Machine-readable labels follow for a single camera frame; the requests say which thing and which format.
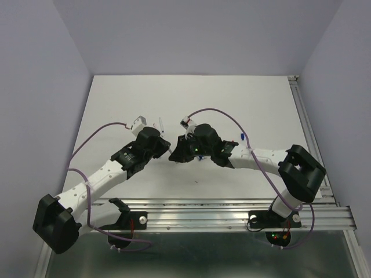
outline screw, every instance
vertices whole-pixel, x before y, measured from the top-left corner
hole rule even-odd
[[[144,225],[145,223],[147,223],[147,218],[145,216],[139,217],[139,223],[141,223],[142,225]]]
[[[297,215],[297,214],[294,214],[293,217],[292,217],[292,220],[293,220],[295,223],[299,223],[299,222],[300,222],[300,216]]]

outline metal frame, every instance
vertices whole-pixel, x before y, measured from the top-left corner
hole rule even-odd
[[[300,94],[299,85],[297,84],[298,77],[289,76],[288,80],[289,80],[291,92],[294,98],[294,102],[296,105],[296,109],[299,114],[301,126],[303,128],[305,140],[307,141],[309,152],[323,165],[321,153],[319,151],[318,144],[315,139],[312,126],[309,122],[307,111],[305,110],[303,99]],[[331,194],[331,196],[333,197],[331,186],[330,186],[330,181],[327,176],[325,177],[324,183],[325,183],[325,187],[329,188],[329,191],[327,191],[327,193]],[[371,277],[370,269],[366,262],[363,251],[357,242],[354,231],[344,230],[344,236],[347,241],[348,248],[351,254],[351,258],[355,266],[358,277],[359,278],[370,278]]]
[[[308,115],[300,96],[297,78],[295,76],[288,77],[288,81],[309,152],[323,164]],[[370,277],[365,257],[355,238],[354,230],[356,226],[350,208],[339,207],[337,205],[327,177],[320,190],[322,198],[315,199],[313,204],[316,215],[315,230],[344,231],[344,236],[348,243],[358,277]],[[107,199],[101,198],[94,206],[99,206],[107,201]],[[148,212],[147,230],[137,231],[143,233],[246,232],[249,211],[266,210],[272,201],[272,199],[123,200],[132,210],[145,210]],[[312,218],[308,206],[304,206],[300,212],[300,218],[303,226],[295,230],[309,230]],[[35,277],[45,277],[51,252],[48,245],[44,243]]]

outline white surface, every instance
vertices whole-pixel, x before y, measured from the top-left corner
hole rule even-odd
[[[299,74],[341,0],[53,0],[94,74]]]
[[[371,268],[371,1],[344,0],[299,79],[331,187]]]
[[[147,125],[161,117],[165,139],[175,147],[184,134],[180,121],[205,107],[219,108],[241,123],[253,148],[288,149],[306,147],[299,117],[285,76],[95,76],[83,115],[76,146],[101,125],[133,122],[139,115]],[[209,123],[224,140],[240,141],[238,128],[222,114],[203,112],[192,117]],[[123,126],[102,130],[71,163],[87,175],[103,161],[134,140]],[[121,198],[274,198],[275,193],[261,172],[225,169],[210,159],[187,164],[168,161],[169,153],[152,160],[129,181],[110,190],[105,197]],[[278,188],[281,178],[271,175]],[[68,174],[65,190],[80,182]]]
[[[91,75],[50,0],[0,2],[0,277],[33,277],[40,198],[61,191]]]

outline white tabletop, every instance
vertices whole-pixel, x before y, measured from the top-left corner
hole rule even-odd
[[[147,125],[163,121],[165,139],[175,148],[184,134],[180,121],[195,110],[213,107],[233,116],[246,130],[253,148],[288,149],[292,144],[307,148],[286,76],[195,76],[140,75],[95,76],[82,118],[75,148],[98,127],[109,122],[131,124],[139,115]],[[222,140],[241,142],[240,131],[217,112],[193,117],[209,123]],[[91,175],[134,135],[122,126],[110,126],[97,134],[74,158],[71,167]],[[248,198],[270,199],[274,191],[261,172],[226,169],[210,159],[190,163],[168,161],[169,153],[154,159],[129,181],[103,197],[127,198]],[[271,175],[279,189],[281,178]],[[69,173],[64,190],[81,178]]]

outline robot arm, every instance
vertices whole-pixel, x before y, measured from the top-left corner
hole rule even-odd
[[[169,160],[190,162],[196,156],[210,156],[221,167],[259,170],[252,152],[266,172],[280,176],[286,189],[281,193],[290,207],[311,203],[326,175],[326,170],[303,147],[293,145],[284,151],[249,149],[237,142],[222,141],[208,124],[196,125],[185,117],[181,125],[187,130],[178,137],[176,149]],[[271,218],[284,221],[292,213],[281,198],[276,198],[268,211]]]
[[[91,202],[142,171],[152,158],[159,158],[170,147],[170,143],[161,138],[157,129],[146,127],[143,117],[134,122],[132,132],[137,136],[136,140],[113,154],[110,160],[88,178]],[[120,202],[117,200],[94,208],[93,211],[97,214],[92,224],[100,227],[115,223],[125,210],[125,204]],[[63,253],[80,235],[90,231],[86,223],[87,207],[85,183],[56,197],[48,194],[39,202],[32,228],[57,254]]]

